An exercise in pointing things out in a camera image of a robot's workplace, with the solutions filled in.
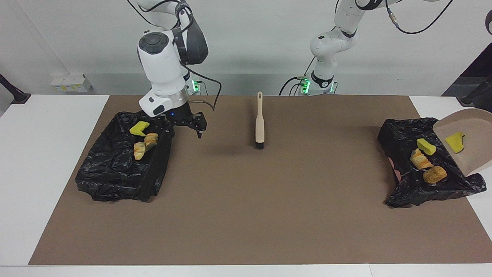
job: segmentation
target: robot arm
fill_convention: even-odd
[[[387,1],[388,5],[391,5],[402,0]],[[337,67],[337,62],[334,59],[335,54],[350,49],[357,43],[357,26],[367,10],[385,6],[385,0],[341,0],[335,14],[336,27],[329,32],[320,34],[311,41],[311,52],[317,60],[310,75],[311,88],[317,93],[329,91]]]
[[[205,37],[196,23],[189,5],[184,1],[138,0],[143,12],[174,14],[178,27],[167,30],[163,27],[144,32],[138,42],[138,57],[150,91],[139,101],[140,107],[150,117],[165,114],[174,125],[195,129],[198,136],[206,129],[203,113],[193,114],[189,107],[185,79],[181,64],[202,63],[208,55]]]

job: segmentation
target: brown table mat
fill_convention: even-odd
[[[265,97],[263,150],[255,97],[221,97],[216,112],[192,105],[208,129],[198,139],[176,128],[157,197],[93,201],[75,174],[114,114],[138,111],[139,98],[109,98],[31,265],[492,262],[466,198],[383,204],[394,179],[376,137],[387,118],[419,117],[409,97]]]

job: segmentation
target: black plastic bag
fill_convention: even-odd
[[[410,204],[419,206],[429,200],[455,199],[486,191],[485,181],[480,174],[465,177],[432,127],[438,120],[435,118],[419,118],[408,120],[387,119],[379,131],[378,141],[386,156],[393,163],[396,188],[386,200],[391,207],[408,207]],[[413,150],[417,148],[417,139],[424,138],[437,150],[426,155],[435,166],[444,168],[448,176],[437,184],[424,181],[423,173],[410,161]]]
[[[150,123],[145,134],[157,133],[159,138],[157,146],[136,161],[133,144],[144,138],[129,130],[140,120]],[[97,201],[148,201],[158,194],[166,174],[173,134],[163,117],[151,118],[143,111],[117,113],[82,163],[75,177],[77,188]]]

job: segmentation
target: white wall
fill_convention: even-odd
[[[11,11],[15,1],[68,70],[89,76],[98,93],[146,92],[136,42],[147,25],[125,0],[0,1],[0,72],[12,83],[26,92],[52,93],[50,75],[62,72],[43,47],[30,41],[30,32]],[[188,2],[210,49],[205,63],[196,68],[230,79],[226,82],[231,84],[243,74],[252,74],[252,79],[253,74],[260,74],[261,82],[242,88],[274,93],[286,76],[304,72],[311,59],[311,38],[334,25],[336,1]],[[405,0],[392,9],[401,27],[414,31],[426,26],[446,3]],[[490,8],[490,0],[454,1],[441,19],[420,35],[399,33],[385,9],[366,13],[359,26],[359,44],[337,56],[338,92],[441,95],[491,42],[484,24]],[[117,75],[120,86],[115,89],[115,79],[104,76],[116,73],[133,75],[128,81]],[[135,78],[139,85],[125,84],[135,83]],[[237,91],[224,86],[225,94],[233,90]]]

